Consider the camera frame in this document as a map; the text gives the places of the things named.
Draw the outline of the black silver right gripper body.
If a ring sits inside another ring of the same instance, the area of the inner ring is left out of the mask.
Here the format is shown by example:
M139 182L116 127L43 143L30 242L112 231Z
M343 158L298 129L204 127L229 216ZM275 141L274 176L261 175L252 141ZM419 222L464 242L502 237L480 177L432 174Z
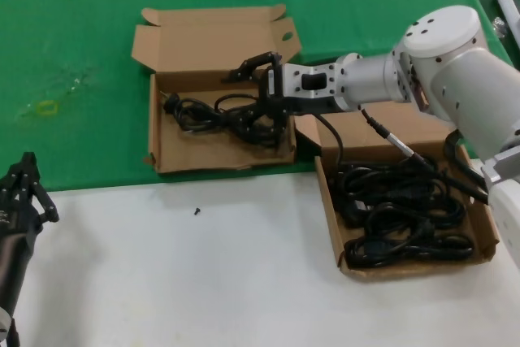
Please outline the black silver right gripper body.
M337 76L336 63L269 66L260 78L259 93L291 115L338 113Z

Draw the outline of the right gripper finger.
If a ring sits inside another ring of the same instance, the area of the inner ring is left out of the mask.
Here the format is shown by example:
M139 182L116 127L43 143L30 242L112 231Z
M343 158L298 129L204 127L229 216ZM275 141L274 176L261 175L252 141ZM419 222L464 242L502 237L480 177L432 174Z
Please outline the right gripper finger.
M278 67L281 64L282 56L276 52L268 51L252 58L246 59L242 64L231 70L223 81L247 81L254 79L255 71L263 66L270 64L272 67Z
M243 114L243 140L266 148L277 148L288 126L285 108L270 100L248 105Z

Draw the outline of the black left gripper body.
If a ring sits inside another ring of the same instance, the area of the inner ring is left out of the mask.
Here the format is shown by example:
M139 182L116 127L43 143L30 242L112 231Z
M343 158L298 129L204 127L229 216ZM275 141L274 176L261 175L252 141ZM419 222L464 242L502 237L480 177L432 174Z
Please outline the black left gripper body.
M14 313L37 236L42 230L37 209L19 202L13 210L14 225L1 229L1 308Z

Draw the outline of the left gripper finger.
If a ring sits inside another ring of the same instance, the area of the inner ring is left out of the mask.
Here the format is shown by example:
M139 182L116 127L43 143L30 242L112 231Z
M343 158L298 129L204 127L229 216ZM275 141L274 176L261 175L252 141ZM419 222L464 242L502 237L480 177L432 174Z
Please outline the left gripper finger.
M33 152L24 152L19 162L12 164L1 178L1 204L10 205L18 200L31 202L34 183L39 182L37 158Z
M46 192L44 187L38 181L33 181L31 184L32 195L38 200L43 212L39 214L41 224L51 222L57 223L59 221L59 213L50 195Z

